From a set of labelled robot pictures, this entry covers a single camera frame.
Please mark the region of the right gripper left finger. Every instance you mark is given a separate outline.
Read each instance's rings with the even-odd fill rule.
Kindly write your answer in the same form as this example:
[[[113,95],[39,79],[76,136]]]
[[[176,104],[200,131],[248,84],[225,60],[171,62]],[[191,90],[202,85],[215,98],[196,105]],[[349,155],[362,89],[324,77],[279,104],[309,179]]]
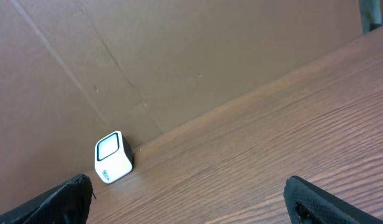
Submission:
[[[22,205],[0,215],[0,224],[85,224],[93,186],[78,174]]]

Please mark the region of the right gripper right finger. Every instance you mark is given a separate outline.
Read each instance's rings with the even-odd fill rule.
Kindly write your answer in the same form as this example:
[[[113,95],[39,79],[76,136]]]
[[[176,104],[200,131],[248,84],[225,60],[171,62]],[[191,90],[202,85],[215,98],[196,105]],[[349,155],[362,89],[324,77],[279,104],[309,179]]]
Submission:
[[[292,224],[383,224],[296,175],[286,180],[284,200]]]

